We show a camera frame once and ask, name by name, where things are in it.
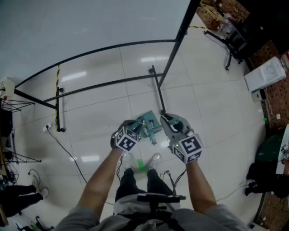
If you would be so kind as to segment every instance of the shoe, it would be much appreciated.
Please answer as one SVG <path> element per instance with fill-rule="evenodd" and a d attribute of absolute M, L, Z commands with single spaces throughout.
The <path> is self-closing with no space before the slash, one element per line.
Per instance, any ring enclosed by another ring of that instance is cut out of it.
<path fill-rule="evenodd" d="M 39 193 L 43 197 L 43 199 L 45 199 L 49 195 L 49 190 L 48 188 L 44 187 Z"/>
<path fill-rule="evenodd" d="M 245 196 L 248 196 L 252 192 L 252 187 L 248 187 L 245 189 Z"/>
<path fill-rule="evenodd" d="M 38 193 L 38 191 L 39 191 L 39 185 L 38 185 L 38 180 L 37 180 L 36 176 L 32 176 L 32 183 L 31 183 L 31 185 L 35 187 L 36 192 Z"/>
<path fill-rule="evenodd" d="M 162 157 L 159 153 L 154 154 L 153 157 L 151 158 L 150 162 L 149 162 L 148 170 L 150 170 L 150 169 L 157 170 L 158 164 L 161 162 L 161 159 L 162 159 Z"/>
<path fill-rule="evenodd" d="M 131 168 L 133 170 L 133 167 L 131 165 L 131 155 L 128 152 L 124 152 L 122 155 L 122 164 L 125 166 L 125 170 Z"/>

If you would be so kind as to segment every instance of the hand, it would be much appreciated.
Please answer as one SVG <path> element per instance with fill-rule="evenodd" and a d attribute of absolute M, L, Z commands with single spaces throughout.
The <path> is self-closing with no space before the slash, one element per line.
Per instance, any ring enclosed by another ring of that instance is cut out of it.
<path fill-rule="evenodd" d="M 118 130 L 115 131 L 114 133 L 112 133 L 112 136 L 111 136 L 111 139 L 110 139 L 110 146 L 112 149 L 116 148 L 116 141 L 115 141 L 115 136 L 116 136 L 116 133 L 119 132 L 122 127 L 129 127 L 131 126 L 132 124 L 134 124 L 136 121 L 135 120 L 125 120 L 123 121 L 123 123 L 119 126 Z"/>

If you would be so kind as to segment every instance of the black cable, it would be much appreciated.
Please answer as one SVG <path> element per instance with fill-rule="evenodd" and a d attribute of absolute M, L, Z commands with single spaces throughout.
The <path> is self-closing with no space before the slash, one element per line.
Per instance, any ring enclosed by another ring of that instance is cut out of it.
<path fill-rule="evenodd" d="M 59 141 L 50 133 L 50 131 L 49 131 L 49 129 L 48 129 L 48 126 L 46 126 L 46 129 L 47 129 L 47 131 L 49 132 L 49 134 L 56 140 L 56 142 L 63 148 L 63 150 L 66 151 L 66 152 L 71 156 L 71 158 L 74 160 L 74 163 L 76 164 L 76 166 L 77 166 L 77 168 L 78 168 L 78 170 L 79 170 L 82 178 L 84 179 L 85 183 L 87 184 L 87 181 L 86 181 L 85 177 L 83 176 L 80 168 L 78 167 L 78 164 L 76 163 L 76 160 L 75 160 L 75 159 L 73 158 L 73 156 L 61 145 L 61 143 L 59 143 Z"/>
<path fill-rule="evenodd" d="M 181 177 L 185 174 L 185 172 L 186 172 L 186 169 L 184 170 L 184 172 L 182 172 L 181 175 L 179 175 L 179 176 L 177 177 L 177 179 L 176 179 L 175 182 L 173 181 L 172 175 L 171 175 L 171 173 L 170 173 L 169 170 L 166 170 L 164 173 L 160 173 L 160 174 L 159 174 L 162 181 L 163 181 L 164 176 L 165 176 L 166 174 L 169 176 L 170 181 L 171 181 L 171 183 L 172 183 L 172 195 L 173 195 L 174 197 L 177 195 L 177 192 L 176 192 L 177 183 L 179 182 L 179 180 L 181 179 Z"/>
<path fill-rule="evenodd" d="M 31 168 L 31 169 L 29 170 L 28 175 L 30 175 L 30 171 L 31 171 L 31 170 L 33 170 L 33 171 L 35 171 L 35 172 L 37 173 L 37 176 L 38 176 L 38 178 L 39 178 L 39 182 L 38 182 L 37 189 L 39 189 L 39 185 L 40 185 L 40 182 L 41 182 L 41 178 L 40 178 L 38 172 L 37 172 L 35 169 L 33 169 L 33 168 Z"/>
<path fill-rule="evenodd" d="M 118 163 L 118 165 L 117 165 L 117 172 L 116 172 L 116 175 L 117 175 L 117 177 L 119 179 L 119 182 L 121 181 L 121 177 L 119 176 L 119 172 L 120 172 L 121 165 L 122 165 L 122 158 L 123 158 L 123 156 L 121 156 L 121 159 L 120 159 L 121 162 Z"/>
<path fill-rule="evenodd" d="M 245 187 L 245 186 L 248 186 L 248 185 L 241 185 L 240 187 L 238 187 L 237 189 L 235 189 L 231 194 L 229 194 L 229 196 L 231 196 L 231 195 L 232 195 L 234 192 L 236 192 L 239 188 L 242 188 L 242 187 Z M 225 199 L 227 199 L 229 196 L 224 197 L 224 198 L 221 198 L 221 199 L 217 200 L 217 202 L 220 201 L 220 200 L 225 200 Z"/>

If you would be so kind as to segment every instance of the black pants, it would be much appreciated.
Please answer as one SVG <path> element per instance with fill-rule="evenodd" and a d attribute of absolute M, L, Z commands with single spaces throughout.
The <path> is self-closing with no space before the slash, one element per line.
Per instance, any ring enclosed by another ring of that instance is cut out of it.
<path fill-rule="evenodd" d="M 21 186 L 14 185 L 8 186 L 4 192 L 0 193 L 0 200 L 7 217 L 12 217 L 19 213 L 21 210 L 29 207 L 30 205 L 36 204 L 40 200 L 43 200 L 41 194 L 35 193 L 36 189 L 34 186 Z"/>
<path fill-rule="evenodd" d="M 128 195 L 146 193 L 136 186 L 134 172 L 131 168 L 127 169 L 121 179 L 121 185 L 117 189 L 116 201 Z M 156 170 L 148 171 L 148 193 L 159 193 L 164 195 L 172 195 L 170 188 L 160 179 Z"/>

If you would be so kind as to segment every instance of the cable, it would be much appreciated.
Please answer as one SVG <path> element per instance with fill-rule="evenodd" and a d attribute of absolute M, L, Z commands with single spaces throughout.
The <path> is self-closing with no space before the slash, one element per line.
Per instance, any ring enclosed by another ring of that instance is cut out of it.
<path fill-rule="evenodd" d="M 47 131 L 49 132 L 49 134 L 56 140 L 56 142 L 63 148 L 63 150 L 66 151 L 66 152 L 70 155 L 70 157 L 74 160 L 74 163 L 76 164 L 76 166 L 77 166 L 77 168 L 78 168 L 78 170 L 79 170 L 82 178 L 84 179 L 85 183 L 87 184 L 87 181 L 86 181 L 85 177 L 83 176 L 80 168 L 78 167 L 78 164 L 76 163 L 76 160 L 75 160 L 75 159 L 73 158 L 73 156 L 61 145 L 61 143 L 59 143 L 59 141 L 50 133 L 50 131 L 49 131 L 49 129 L 48 129 L 48 126 L 46 126 L 46 129 L 47 129 Z"/>
<path fill-rule="evenodd" d="M 121 181 L 121 177 L 119 176 L 119 172 L 120 172 L 121 165 L 122 165 L 122 158 L 123 158 L 123 156 L 121 156 L 121 159 L 120 159 L 121 162 L 118 163 L 118 165 L 117 165 L 117 172 L 116 172 L 116 175 L 117 175 L 117 177 L 119 179 L 119 182 Z"/>
<path fill-rule="evenodd" d="M 171 175 L 171 173 L 170 173 L 169 170 L 166 170 L 164 173 L 160 173 L 160 174 L 159 174 L 162 181 L 163 181 L 163 179 L 164 179 L 164 175 L 167 174 L 167 175 L 169 176 L 170 181 L 171 181 L 171 183 L 172 183 L 172 195 L 173 195 L 174 197 L 177 195 L 177 192 L 176 192 L 177 183 L 179 182 L 179 180 L 181 179 L 181 177 L 185 174 L 185 172 L 186 172 L 186 170 L 185 170 L 184 172 L 182 172 L 182 174 L 177 177 L 176 182 L 173 181 L 172 175 Z"/>
<path fill-rule="evenodd" d="M 236 190 L 234 190 L 231 194 L 229 194 L 229 196 L 224 197 L 224 198 L 221 198 L 221 199 L 217 200 L 217 202 L 220 201 L 220 200 L 225 200 L 225 199 L 227 199 L 227 198 L 230 197 L 234 192 L 236 192 L 239 188 L 242 188 L 242 187 L 245 187 L 245 186 L 248 186 L 248 185 L 241 185 L 241 186 L 238 187 Z"/>
<path fill-rule="evenodd" d="M 28 172 L 28 175 L 30 175 L 30 171 L 31 170 L 33 170 L 33 171 L 35 171 L 36 173 L 37 173 L 37 176 L 38 176 L 38 178 L 39 178 L 39 182 L 38 182 L 38 186 L 37 186 L 37 189 L 39 189 L 39 186 L 40 186 L 40 182 L 41 182 L 41 178 L 40 178 L 40 176 L 39 176 L 39 174 L 38 174 L 38 172 L 35 170 L 35 169 L 33 169 L 33 168 L 31 168 L 30 170 L 29 170 L 29 172 Z"/>
<path fill-rule="evenodd" d="M 275 118 L 277 118 L 277 116 L 275 116 L 274 114 L 273 114 L 273 112 L 272 112 L 272 107 L 271 107 L 271 104 L 270 104 L 270 102 L 269 102 L 269 99 L 268 99 L 268 92 L 267 92 L 267 87 L 265 87 L 265 94 L 266 94 L 266 99 L 267 99 L 267 102 L 268 102 L 268 104 L 269 104 L 269 108 L 270 108 L 270 115 L 272 115 L 272 116 L 274 116 Z"/>

